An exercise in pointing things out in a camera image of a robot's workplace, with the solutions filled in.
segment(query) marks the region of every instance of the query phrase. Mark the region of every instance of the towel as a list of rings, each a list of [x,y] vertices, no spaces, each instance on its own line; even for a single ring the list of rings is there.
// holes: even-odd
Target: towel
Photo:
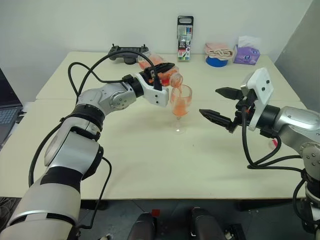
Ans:
[[[233,57],[234,51],[225,43],[207,42],[204,46],[205,58],[217,58],[219,60],[229,60]]]

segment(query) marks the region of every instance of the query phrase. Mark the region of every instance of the tissue box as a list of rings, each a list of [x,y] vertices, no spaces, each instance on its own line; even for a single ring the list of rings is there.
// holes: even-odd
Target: tissue box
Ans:
[[[238,45],[235,45],[234,56],[233,63],[235,64],[256,65],[260,57],[260,52],[253,47],[238,47]]]

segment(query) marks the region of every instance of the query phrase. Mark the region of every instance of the game controller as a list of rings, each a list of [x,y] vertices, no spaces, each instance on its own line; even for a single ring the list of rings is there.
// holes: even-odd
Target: game controller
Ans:
[[[114,44],[112,44],[111,49],[109,50],[108,54],[114,53],[114,52],[119,52],[119,51],[123,51],[123,50],[130,50],[130,51],[134,51],[137,53],[145,53],[147,51],[149,51],[149,49],[146,47],[145,44],[143,44],[143,46],[141,47],[120,47],[120,46],[115,46]],[[116,55],[113,55],[110,57],[110,60],[114,61],[117,58],[123,58],[124,62],[128,65],[132,65],[135,64],[137,62],[137,54],[134,53],[119,53]]]

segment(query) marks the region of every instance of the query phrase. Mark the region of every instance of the laptop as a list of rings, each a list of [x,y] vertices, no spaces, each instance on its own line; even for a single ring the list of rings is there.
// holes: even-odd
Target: laptop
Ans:
[[[22,104],[0,69],[0,144],[14,126]]]

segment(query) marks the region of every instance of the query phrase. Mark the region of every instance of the white table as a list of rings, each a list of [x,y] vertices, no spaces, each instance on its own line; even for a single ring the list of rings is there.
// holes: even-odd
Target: white table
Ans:
[[[42,99],[33,104],[0,152],[0,196],[24,195],[30,162],[39,143],[61,117],[72,111],[74,104],[74,99]],[[235,104],[194,100],[189,114],[182,118],[187,130],[181,135],[174,134],[171,128],[175,118],[169,107],[151,105],[143,98],[108,115],[99,143],[113,168],[103,199],[291,198],[300,181],[299,173],[247,169],[241,128],[230,134],[198,112],[199,108],[213,109],[233,117]],[[295,101],[270,104],[304,107]],[[256,160],[270,152],[270,141],[260,136],[258,130],[248,132],[252,158]],[[296,153],[283,145],[277,156],[292,154]],[[35,179],[45,170],[43,159],[44,151],[35,168]],[[301,159],[282,164],[303,168]],[[96,174],[81,183],[82,199],[98,198],[108,171],[108,165],[102,161]]]
[[[54,72],[52,77],[44,85],[37,95],[37,99],[75,99],[75,93],[68,79],[68,66],[72,62],[82,62],[91,67],[106,53],[103,52],[70,52]],[[184,77],[184,83],[189,85],[193,91],[193,99],[199,101],[220,101],[222,96],[215,90],[222,87],[240,88],[244,79],[258,68],[266,67],[274,86],[271,100],[273,101],[300,101],[297,94],[281,75],[270,58],[266,55],[260,56],[256,65],[243,65],[229,63],[225,67],[216,68],[205,63],[205,56],[193,54],[190,62],[178,62],[175,54],[161,55],[167,62],[175,63]],[[117,59],[109,59],[102,62],[95,70],[96,74],[103,80],[120,80],[127,74],[141,72],[138,64],[127,65]],[[82,66],[74,66],[72,77],[77,89],[83,80],[87,70]],[[90,76],[85,84],[84,90],[99,88],[103,83],[98,82],[94,76]]]

